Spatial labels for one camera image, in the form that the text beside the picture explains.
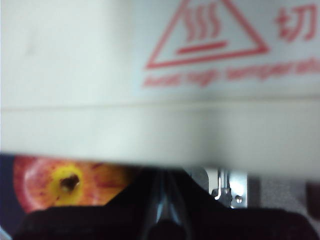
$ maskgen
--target black plastic part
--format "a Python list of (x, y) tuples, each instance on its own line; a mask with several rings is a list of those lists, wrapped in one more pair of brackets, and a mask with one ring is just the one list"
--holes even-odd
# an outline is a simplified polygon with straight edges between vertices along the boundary
[[(145, 169), (106, 206), (53, 207), (29, 214), (14, 240), (138, 240), (153, 192), (156, 169)], [(199, 187), (184, 171), (171, 171), (192, 228), (193, 240), (316, 240), (309, 222), (297, 213), (266, 209), (229, 209)], [(149, 239), (184, 239), (185, 229), (162, 221)]]

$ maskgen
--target apple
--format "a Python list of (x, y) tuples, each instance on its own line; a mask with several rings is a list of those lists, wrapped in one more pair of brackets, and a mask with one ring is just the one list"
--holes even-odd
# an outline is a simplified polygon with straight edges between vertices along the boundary
[(51, 206), (105, 205), (133, 179), (133, 168), (90, 161), (16, 156), (13, 186), (26, 213)]

